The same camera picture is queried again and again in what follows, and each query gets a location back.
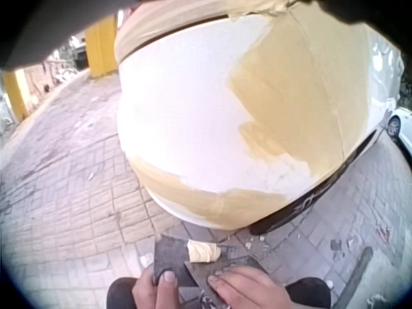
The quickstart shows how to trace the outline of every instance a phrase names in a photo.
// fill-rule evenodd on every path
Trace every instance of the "tire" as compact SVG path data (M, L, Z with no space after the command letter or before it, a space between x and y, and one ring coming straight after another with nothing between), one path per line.
M392 118L388 123L388 135L391 138L397 138L400 132L400 119L398 117Z

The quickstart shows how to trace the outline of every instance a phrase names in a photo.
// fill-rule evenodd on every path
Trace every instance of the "brick paving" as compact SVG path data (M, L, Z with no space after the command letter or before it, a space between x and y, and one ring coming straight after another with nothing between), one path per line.
M412 174L385 133L313 207L257 237L181 222L150 199L119 146L119 98L115 74L74 83L2 171L3 263L41 308L104 308L111 282L150 264L159 232L240 246L284 284L331 279L334 301L366 245L400 266L411 246ZM183 308L197 308L198 294L181 289Z

